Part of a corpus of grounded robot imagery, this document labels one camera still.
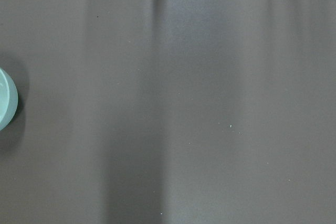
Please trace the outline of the green bowl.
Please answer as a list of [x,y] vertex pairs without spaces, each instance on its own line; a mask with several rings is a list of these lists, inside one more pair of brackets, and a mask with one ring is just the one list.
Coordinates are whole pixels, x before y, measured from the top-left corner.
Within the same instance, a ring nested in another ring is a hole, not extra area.
[[1,130],[13,119],[18,106],[18,92],[13,79],[1,68]]

